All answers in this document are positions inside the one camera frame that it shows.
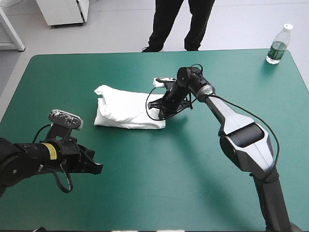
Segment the person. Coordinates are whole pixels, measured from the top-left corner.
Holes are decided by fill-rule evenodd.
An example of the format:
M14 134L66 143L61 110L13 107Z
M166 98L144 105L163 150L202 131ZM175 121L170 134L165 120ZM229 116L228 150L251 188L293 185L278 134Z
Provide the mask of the person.
M197 51L205 35L207 22L215 0L188 0L192 14L189 33L184 39L187 51ZM149 38L149 46L142 52L159 52L162 50L183 0L155 0L153 33Z

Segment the green table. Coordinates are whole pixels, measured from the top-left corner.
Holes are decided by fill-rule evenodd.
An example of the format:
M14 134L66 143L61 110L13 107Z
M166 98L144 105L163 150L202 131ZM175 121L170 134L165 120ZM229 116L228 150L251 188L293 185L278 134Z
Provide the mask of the green table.
M93 126L98 86L149 92L154 77L175 77L179 67L194 63L204 66L218 95L258 114L276 132L290 219L309 230L309 95L289 52L279 65L266 63L266 54L257 49L33 57L0 123L0 137L31 142L49 123L47 114L62 109L84 120L72 135L96 151L95 161L104 168L100 175L72 174L70 194L58 189L51 174L7 189L0 199L0 230L264 230L253 180L221 151L220 125L206 105L195 103L163 130Z

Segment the white fabric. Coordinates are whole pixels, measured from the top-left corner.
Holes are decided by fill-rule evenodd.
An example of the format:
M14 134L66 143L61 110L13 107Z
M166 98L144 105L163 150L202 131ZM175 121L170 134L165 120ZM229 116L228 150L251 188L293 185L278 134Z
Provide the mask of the white fabric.
M164 88L164 83L163 83L163 82L158 82L158 81L156 80L156 77L154 78L153 85L154 85L154 87L156 87L156 88Z
M98 98L97 117L94 125L121 127L127 129L162 129L164 121L154 121L146 114L147 93L135 93L117 90L109 86L99 86L95 93ZM151 94L148 101L161 98L162 94ZM148 114L158 119L158 109L148 110Z

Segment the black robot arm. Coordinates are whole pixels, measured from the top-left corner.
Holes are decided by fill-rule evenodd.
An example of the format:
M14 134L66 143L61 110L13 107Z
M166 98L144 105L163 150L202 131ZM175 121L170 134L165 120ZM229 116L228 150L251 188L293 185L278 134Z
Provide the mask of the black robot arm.
M0 138L0 196L33 175L52 173L59 188L68 193L73 189L70 173L101 173L103 165L93 161L95 152L70 136L72 130L82 128L83 121L61 110L53 110L48 117L53 123L40 143L12 144ZM69 188L63 186L57 172L65 174Z
M217 98L215 88L203 77L202 69L180 68L174 85L161 99L148 103L148 108L160 109L159 118L165 119L190 105L184 99L189 93L204 102L221 124L218 135L224 154L241 171L251 173L266 230L301 231L289 220L268 132L251 117L236 113Z

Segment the plastic water bottle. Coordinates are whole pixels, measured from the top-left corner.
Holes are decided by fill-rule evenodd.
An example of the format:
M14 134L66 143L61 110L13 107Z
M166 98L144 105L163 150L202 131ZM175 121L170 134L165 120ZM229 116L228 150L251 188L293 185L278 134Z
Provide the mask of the plastic water bottle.
M270 64L278 64L289 45L293 25L284 24L283 30L275 37L267 54L266 60Z

